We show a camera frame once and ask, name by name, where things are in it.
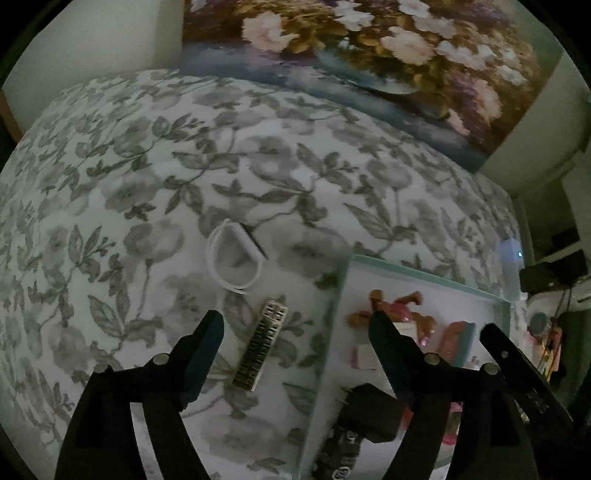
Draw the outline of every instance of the pink flower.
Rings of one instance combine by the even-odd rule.
[[[470,135],[470,132],[466,129],[466,127],[464,127],[462,119],[455,110],[449,110],[449,118],[447,119],[447,123],[460,135]]]
[[[418,33],[400,27],[390,27],[390,32],[396,36],[380,38],[380,43],[398,60],[411,65],[424,65],[435,55],[433,47]]]
[[[281,15],[266,11],[255,18],[245,18],[242,23],[242,38],[261,50],[280,52],[298,34],[281,35]]]
[[[476,96],[476,110],[478,114],[487,122],[501,116],[501,103],[499,95],[493,87],[488,85],[486,80],[478,79],[474,81],[474,90]]]

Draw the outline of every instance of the white flower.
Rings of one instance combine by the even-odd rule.
[[[263,12],[255,18],[245,18],[242,22],[242,38],[260,50],[281,52],[298,34],[281,35],[281,15],[271,11]]]
[[[474,81],[474,90],[478,93],[476,97],[478,114],[487,123],[499,118],[501,116],[501,102],[495,89],[488,85],[486,80],[478,79]]]
[[[449,61],[460,63],[473,70],[484,70],[486,64],[484,59],[479,55],[474,55],[469,48],[454,47],[447,40],[442,41],[438,46],[436,52],[444,56]]]
[[[191,0],[191,13],[205,7],[207,0]]]
[[[500,67],[497,67],[496,71],[504,80],[512,83],[513,85],[519,86],[527,82],[527,79],[521,74],[521,72],[518,72],[507,65],[501,65]]]
[[[407,15],[419,18],[429,16],[429,6],[420,0],[398,0],[398,9]]]
[[[345,15],[345,13],[347,13],[349,10],[355,10],[355,8],[360,5],[361,4],[356,4],[355,2],[347,2],[340,0],[336,2],[336,7],[334,7],[335,15],[337,17]]]
[[[432,46],[418,33],[400,27],[390,27],[389,30],[396,36],[380,38],[380,43],[398,60],[411,65],[424,65],[433,57]]]
[[[455,110],[449,109],[449,118],[447,123],[460,135],[468,136],[470,132],[464,127],[462,119]]]
[[[521,63],[519,62],[519,58],[517,57],[517,54],[515,53],[515,50],[513,50],[513,48],[504,48],[501,52],[501,55],[503,55],[503,61],[511,66],[511,67],[519,67],[521,66]]]
[[[482,60],[487,61],[488,59],[495,58],[496,53],[491,50],[488,45],[478,45],[478,54]]]
[[[414,16],[413,19],[414,26],[421,32],[433,32],[443,38],[452,38],[457,33],[456,26],[450,18],[435,18],[427,15],[426,17]]]
[[[342,23],[347,30],[353,32],[358,32],[363,27],[370,26],[374,16],[366,12],[355,11],[355,7],[359,5],[353,2],[337,2],[337,6],[334,8],[335,15],[337,16],[336,21]]]

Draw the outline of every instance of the pink object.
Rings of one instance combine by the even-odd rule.
[[[403,322],[410,322],[413,319],[410,310],[404,303],[394,301],[389,304],[389,310],[390,312],[399,315]]]

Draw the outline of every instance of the gray leaf pattern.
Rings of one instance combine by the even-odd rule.
[[[302,93],[170,70],[59,94],[0,186],[0,402],[43,433],[36,453],[61,444],[95,363],[143,365],[217,308],[225,342],[185,421],[226,455],[213,461],[240,458],[246,480],[293,469],[330,325],[311,306],[329,300],[352,252],[502,293],[495,245],[518,235],[501,189],[383,122]],[[268,257],[272,280],[246,298],[203,276],[206,239],[226,218]],[[293,315],[264,372],[282,388],[259,397],[231,381],[269,296]],[[256,425],[263,446],[249,448],[248,432],[232,447],[216,432],[210,441],[200,427],[219,418],[231,432]],[[247,453],[229,454],[243,443]]]

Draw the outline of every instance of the electronic component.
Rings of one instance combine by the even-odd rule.
[[[391,442],[396,438],[403,409],[403,404],[372,384],[353,388],[316,459],[312,477],[317,480],[347,478],[359,457],[364,438],[372,443]]]
[[[277,340],[281,325],[287,317],[287,307],[275,300],[269,300],[261,312],[255,333],[246,347],[232,385],[253,391],[262,373],[267,354]]]

